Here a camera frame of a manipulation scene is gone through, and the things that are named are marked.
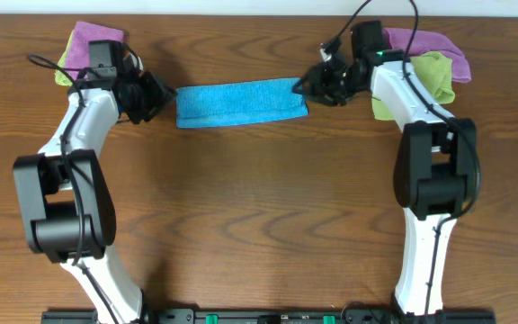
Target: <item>purple towel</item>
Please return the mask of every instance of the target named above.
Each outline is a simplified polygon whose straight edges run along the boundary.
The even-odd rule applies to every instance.
[[[77,22],[65,59],[65,68],[89,67],[89,42],[102,40],[123,41],[123,31],[89,22]],[[73,78],[77,77],[77,71],[69,71],[69,74]]]
[[[384,28],[383,38],[391,49],[405,50],[411,37],[411,30],[401,28]],[[423,55],[428,51],[439,51],[445,57],[452,59],[452,80],[468,83],[471,80],[469,63],[460,49],[445,35],[433,31],[417,31],[409,56]]]

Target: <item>white backdrop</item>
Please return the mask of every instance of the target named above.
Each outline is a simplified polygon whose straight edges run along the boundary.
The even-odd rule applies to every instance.
[[[518,17],[518,0],[415,0],[421,15]],[[362,0],[0,0],[0,14],[349,15]],[[410,15],[407,0],[373,0],[367,15]]]

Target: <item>table surface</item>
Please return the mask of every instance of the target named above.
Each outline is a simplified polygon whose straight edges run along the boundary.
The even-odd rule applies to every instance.
[[[77,20],[129,33],[145,66],[174,87],[298,77],[344,17],[0,15],[0,322],[48,308],[91,308],[75,279],[24,241],[16,157],[49,139],[66,88],[30,64],[57,60]],[[384,18],[408,28],[411,18]],[[430,18],[469,60],[447,108],[478,126],[483,184],[453,231],[448,307],[492,308],[518,322],[518,19]],[[345,39],[343,50],[349,52]],[[405,236],[391,177],[400,138],[368,97],[309,116],[177,130],[174,106],[110,132],[100,158],[118,213],[115,246],[156,307],[341,309],[389,302]]]

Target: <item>green cloth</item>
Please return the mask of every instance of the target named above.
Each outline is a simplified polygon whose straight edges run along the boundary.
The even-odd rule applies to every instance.
[[[63,55],[61,55],[61,58],[59,59],[58,65],[62,68],[65,67],[65,59],[67,58],[67,53],[69,52],[69,48],[71,47],[71,38],[73,37],[73,32],[71,32],[71,35],[69,35],[69,40],[67,41],[67,47],[65,48],[65,51],[63,52]],[[59,71],[55,71],[55,83],[60,86],[71,86],[71,81],[69,81],[68,78],[66,78],[63,73]]]
[[[411,63],[417,77],[439,104],[450,104],[455,100],[455,93],[451,87],[452,59],[446,58],[438,51],[412,57]],[[378,121],[392,121],[393,116],[389,108],[375,96],[371,99],[373,114]]]

